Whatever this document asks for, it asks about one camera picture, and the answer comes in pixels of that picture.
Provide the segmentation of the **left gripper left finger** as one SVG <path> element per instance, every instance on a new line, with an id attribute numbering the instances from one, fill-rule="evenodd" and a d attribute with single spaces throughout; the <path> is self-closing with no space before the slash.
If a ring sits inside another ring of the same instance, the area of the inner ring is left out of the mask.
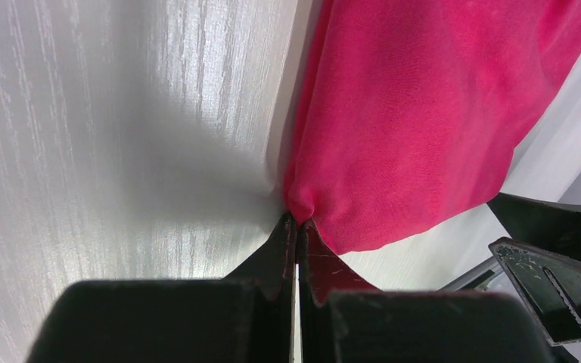
<path id="1" fill-rule="evenodd" d="M 283 215 L 267 241 L 220 279 L 72 284 L 28 361 L 289 362 L 296 233 Z"/>

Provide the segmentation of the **pink t-shirt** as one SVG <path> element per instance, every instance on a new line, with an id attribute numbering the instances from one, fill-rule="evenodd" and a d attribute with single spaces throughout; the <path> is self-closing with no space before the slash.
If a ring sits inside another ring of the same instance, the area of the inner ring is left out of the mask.
<path id="1" fill-rule="evenodd" d="M 497 195 L 581 55 L 581 1 L 326 1 L 284 175 L 338 254 Z"/>

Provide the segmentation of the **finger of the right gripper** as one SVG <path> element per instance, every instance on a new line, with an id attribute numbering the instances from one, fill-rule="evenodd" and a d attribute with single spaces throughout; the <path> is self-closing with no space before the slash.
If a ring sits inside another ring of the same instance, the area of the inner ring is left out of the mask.
<path id="1" fill-rule="evenodd" d="M 499 193 L 487 206 L 511 239 L 581 262 L 581 205 Z"/>
<path id="2" fill-rule="evenodd" d="M 581 342 L 581 262 L 502 237 L 489 245 L 553 346 Z"/>

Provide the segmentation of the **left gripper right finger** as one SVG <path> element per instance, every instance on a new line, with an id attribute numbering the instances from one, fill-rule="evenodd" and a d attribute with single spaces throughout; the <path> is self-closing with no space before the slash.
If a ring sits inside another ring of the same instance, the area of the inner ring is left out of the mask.
<path id="1" fill-rule="evenodd" d="M 312 222 L 297 234 L 305 362 L 550 362 L 523 306 L 501 293 L 382 291 Z"/>

